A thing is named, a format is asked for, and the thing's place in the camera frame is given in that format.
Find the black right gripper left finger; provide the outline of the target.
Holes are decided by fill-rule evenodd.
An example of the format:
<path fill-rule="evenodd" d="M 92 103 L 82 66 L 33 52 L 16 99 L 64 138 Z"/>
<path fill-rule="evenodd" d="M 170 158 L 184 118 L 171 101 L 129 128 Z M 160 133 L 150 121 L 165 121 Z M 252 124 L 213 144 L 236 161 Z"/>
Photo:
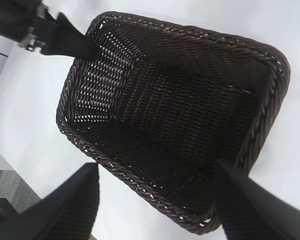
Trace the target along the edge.
<path fill-rule="evenodd" d="M 87 240 L 98 207 L 99 169 L 88 162 L 22 213 L 0 198 L 0 240 Z"/>

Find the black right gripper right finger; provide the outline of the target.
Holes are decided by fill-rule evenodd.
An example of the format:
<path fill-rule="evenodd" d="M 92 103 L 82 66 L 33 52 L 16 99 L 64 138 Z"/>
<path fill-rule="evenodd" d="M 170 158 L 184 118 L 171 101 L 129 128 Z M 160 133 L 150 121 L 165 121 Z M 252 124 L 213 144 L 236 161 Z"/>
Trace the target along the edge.
<path fill-rule="evenodd" d="M 300 210 L 266 191 L 227 161 L 215 164 L 214 192 L 227 239 L 300 240 Z"/>

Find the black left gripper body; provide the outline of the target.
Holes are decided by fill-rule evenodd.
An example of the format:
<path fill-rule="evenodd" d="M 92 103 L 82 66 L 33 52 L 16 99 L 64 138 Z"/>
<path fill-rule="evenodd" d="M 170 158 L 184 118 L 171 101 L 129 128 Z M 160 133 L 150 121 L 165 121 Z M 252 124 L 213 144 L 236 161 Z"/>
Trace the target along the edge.
<path fill-rule="evenodd" d="M 39 32 L 55 23 L 48 6 L 40 0 L 0 0 L 0 36 L 18 43 L 25 50 L 32 52 L 45 47 Z"/>

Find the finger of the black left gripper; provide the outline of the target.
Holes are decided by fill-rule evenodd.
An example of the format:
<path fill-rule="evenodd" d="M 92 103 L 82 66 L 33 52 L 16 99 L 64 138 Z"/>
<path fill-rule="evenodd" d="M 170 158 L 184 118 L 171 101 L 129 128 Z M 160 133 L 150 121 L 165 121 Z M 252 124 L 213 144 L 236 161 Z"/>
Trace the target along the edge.
<path fill-rule="evenodd" d="M 99 46 L 78 31 L 62 12 L 48 27 L 49 32 L 43 36 L 43 55 L 70 56 L 82 60 L 95 60 L 98 57 Z"/>

